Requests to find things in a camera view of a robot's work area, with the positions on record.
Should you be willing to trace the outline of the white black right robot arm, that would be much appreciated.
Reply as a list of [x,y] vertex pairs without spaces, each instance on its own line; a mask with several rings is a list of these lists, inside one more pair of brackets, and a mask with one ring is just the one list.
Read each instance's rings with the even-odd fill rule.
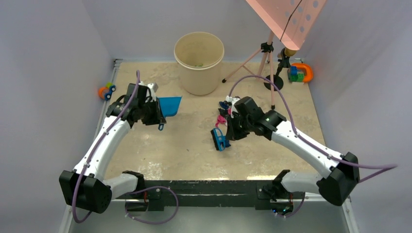
[[325,147],[296,129],[279,112],[264,112],[251,97],[227,96],[225,102],[229,105],[225,116],[228,140],[241,140],[254,133],[282,145],[315,169],[314,173],[283,170],[273,181],[276,196],[308,192],[341,206],[360,182],[359,160],[353,153],[342,154]]

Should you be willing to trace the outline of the pink scrap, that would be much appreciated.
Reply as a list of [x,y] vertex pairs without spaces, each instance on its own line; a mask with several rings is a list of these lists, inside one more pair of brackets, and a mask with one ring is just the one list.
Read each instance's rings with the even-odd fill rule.
[[227,126],[227,121],[226,121],[225,117],[223,117],[222,115],[217,116],[217,120],[216,120],[216,123],[215,123],[215,128],[219,128],[220,125]]

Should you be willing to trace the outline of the blue paper scrap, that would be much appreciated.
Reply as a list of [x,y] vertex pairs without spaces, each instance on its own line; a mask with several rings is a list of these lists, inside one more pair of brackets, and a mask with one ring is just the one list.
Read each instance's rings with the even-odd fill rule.
[[223,109],[228,109],[229,108],[228,104],[225,101],[220,101],[219,106]]

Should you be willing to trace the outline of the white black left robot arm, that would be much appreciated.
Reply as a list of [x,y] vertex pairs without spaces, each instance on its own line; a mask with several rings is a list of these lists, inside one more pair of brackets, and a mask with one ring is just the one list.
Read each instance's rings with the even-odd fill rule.
[[108,106],[103,125],[86,155],[73,170],[64,170],[59,177],[66,204],[101,214],[111,200],[126,193],[134,199],[143,196],[141,174],[125,171],[106,180],[105,173],[120,142],[136,122],[159,126],[166,123],[157,89],[156,83],[130,83],[127,93]]

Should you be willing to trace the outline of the black paper scrap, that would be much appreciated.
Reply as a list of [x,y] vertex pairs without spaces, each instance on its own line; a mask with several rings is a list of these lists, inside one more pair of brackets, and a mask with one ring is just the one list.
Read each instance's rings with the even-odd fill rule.
[[227,117],[228,114],[229,114],[227,109],[221,109],[221,108],[219,108],[218,111],[219,111],[219,114],[220,114],[222,117]]

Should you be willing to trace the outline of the blue hand brush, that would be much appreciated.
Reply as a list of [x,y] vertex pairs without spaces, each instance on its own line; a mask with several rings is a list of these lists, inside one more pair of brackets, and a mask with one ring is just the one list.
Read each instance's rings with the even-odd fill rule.
[[226,148],[231,147],[229,140],[226,139],[221,129],[213,128],[210,133],[217,151],[224,151]]

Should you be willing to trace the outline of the blue plastic dustpan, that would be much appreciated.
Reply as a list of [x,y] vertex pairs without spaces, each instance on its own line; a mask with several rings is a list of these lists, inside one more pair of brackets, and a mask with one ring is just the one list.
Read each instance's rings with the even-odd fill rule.
[[167,117],[173,117],[178,113],[182,96],[156,98],[156,116],[158,119],[158,130],[162,131],[167,123]]

